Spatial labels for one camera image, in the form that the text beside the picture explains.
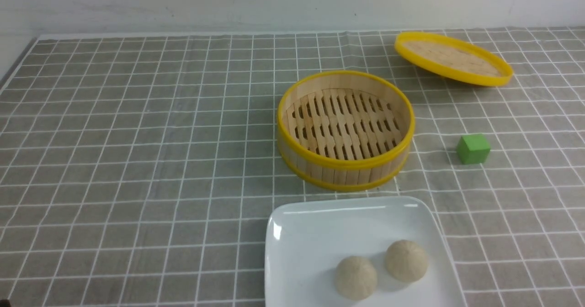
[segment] square plate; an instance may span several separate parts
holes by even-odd
[[[388,246],[417,242],[429,256],[426,275],[410,285],[384,268]],[[340,296],[335,267],[345,257],[369,258],[378,288],[362,301]],[[430,210],[407,196],[293,203],[278,207],[266,232],[266,307],[464,307],[462,291]]]

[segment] wall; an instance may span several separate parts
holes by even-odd
[[[585,0],[0,0],[0,34],[585,24]]]

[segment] steamer basket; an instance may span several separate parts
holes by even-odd
[[[336,191],[383,184],[403,167],[414,112],[389,82],[341,70],[309,76],[278,105],[277,144],[298,176]]]

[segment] green block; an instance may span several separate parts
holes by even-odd
[[[463,164],[484,163],[489,149],[489,142],[483,134],[468,134],[461,136],[457,144],[457,155]]]

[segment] dough ball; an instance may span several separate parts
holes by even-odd
[[[366,299],[378,286],[378,274],[372,263],[355,255],[343,259],[335,271],[335,288],[347,299]]]
[[[429,267],[429,259],[420,245],[400,240],[386,250],[384,265],[393,278],[410,283],[422,279]]]

